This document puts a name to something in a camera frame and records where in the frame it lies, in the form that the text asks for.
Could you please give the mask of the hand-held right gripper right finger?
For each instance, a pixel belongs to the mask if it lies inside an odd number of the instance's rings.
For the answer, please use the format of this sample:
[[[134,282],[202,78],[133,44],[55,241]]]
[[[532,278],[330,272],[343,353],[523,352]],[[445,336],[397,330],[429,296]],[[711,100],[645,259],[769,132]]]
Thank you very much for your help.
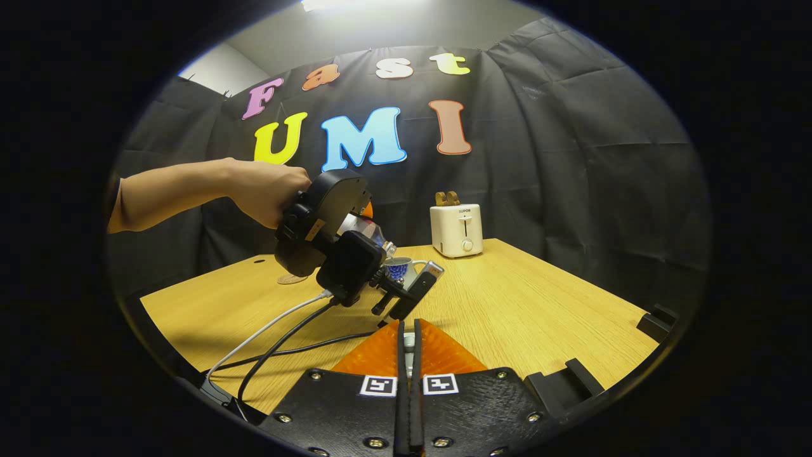
[[[424,456],[516,456],[560,433],[516,371],[488,369],[438,326],[415,325],[410,443]]]

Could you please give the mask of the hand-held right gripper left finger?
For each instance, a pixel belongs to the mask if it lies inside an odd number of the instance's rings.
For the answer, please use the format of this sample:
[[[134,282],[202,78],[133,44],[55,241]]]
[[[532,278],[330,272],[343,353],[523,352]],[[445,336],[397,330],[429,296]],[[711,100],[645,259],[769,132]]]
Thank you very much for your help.
[[[378,329],[333,369],[306,370],[259,428],[310,456],[409,451],[403,323]]]

